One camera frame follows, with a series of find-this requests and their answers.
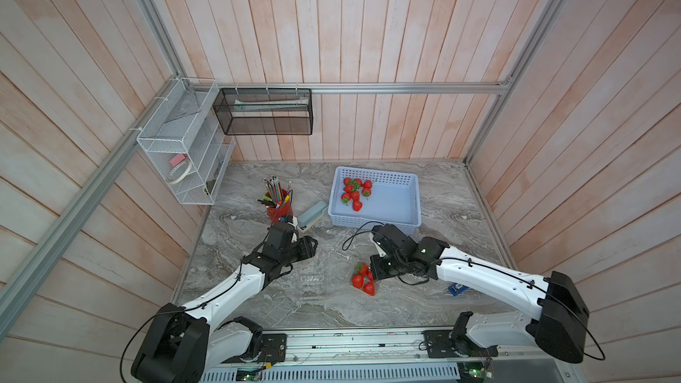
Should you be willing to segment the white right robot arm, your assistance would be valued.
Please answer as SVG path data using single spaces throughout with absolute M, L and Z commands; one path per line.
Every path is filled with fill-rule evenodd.
M 371 234 L 379 251 L 370 259 L 377 280 L 404 275 L 422 284 L 443 280 L 513 307 L 493 315 L 465 311 L 450 331 L 425 332 L 429 356 L 496 356 L 501 346 L 523 346 L 565 363 L 583 362 L 590 311 L 568 275 L 555 271 L 544 277 L 507 269 L 440 239 L 416 242 L 393 224 L 376 225 Z

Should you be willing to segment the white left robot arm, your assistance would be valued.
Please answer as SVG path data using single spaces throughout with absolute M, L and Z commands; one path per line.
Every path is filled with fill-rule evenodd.
M 292 219 L 271 225 L 230 277 L 182 306 L 164 305 L 142 324 L 145 338 L 131 376 L 140 382 L 198 382 L 204 372 L 234 358 L 266 368 L 262 326 L 232 312 L 289 274 L 294 263 L 316 255 L 319 243 L 300 235 L 296 224 Z

